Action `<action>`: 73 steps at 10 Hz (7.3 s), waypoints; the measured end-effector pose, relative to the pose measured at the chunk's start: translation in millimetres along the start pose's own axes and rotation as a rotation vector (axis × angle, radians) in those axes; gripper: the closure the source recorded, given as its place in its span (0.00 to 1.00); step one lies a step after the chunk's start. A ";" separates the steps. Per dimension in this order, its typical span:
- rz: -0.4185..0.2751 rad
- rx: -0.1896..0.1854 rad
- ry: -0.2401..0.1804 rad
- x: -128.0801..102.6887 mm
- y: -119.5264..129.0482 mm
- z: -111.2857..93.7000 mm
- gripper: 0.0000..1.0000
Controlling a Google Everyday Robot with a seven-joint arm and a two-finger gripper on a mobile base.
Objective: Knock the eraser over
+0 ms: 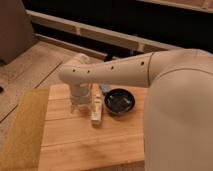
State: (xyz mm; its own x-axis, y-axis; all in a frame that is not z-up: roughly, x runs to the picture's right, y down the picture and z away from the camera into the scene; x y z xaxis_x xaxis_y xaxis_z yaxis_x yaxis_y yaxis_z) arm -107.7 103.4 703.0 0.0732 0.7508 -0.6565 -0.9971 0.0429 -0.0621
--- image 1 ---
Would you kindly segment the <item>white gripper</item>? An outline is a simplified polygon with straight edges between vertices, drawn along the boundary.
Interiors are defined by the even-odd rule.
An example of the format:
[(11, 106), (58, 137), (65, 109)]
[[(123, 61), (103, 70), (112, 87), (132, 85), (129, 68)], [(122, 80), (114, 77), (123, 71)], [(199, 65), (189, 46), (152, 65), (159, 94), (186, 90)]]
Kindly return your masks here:
[(86, 104), (86, 110), (88, 113), (92, 111), (91, 102), (91, 88), (88, 84), (70, 85), (70, 99), (71, 99), (71, 114), (75, 113), (76, 105)]

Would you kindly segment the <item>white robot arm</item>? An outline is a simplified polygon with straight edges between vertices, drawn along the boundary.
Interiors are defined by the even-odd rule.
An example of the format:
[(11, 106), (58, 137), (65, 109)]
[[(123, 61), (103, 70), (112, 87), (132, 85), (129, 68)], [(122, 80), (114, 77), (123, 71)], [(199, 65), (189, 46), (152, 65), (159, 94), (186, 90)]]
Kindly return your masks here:
[(179, 49), (97, 64), (78, 54), (59, 78), (74, 104), (90, 100), (90, 83), (146, 87), (145, 170), (213, 171), (213, 54)]

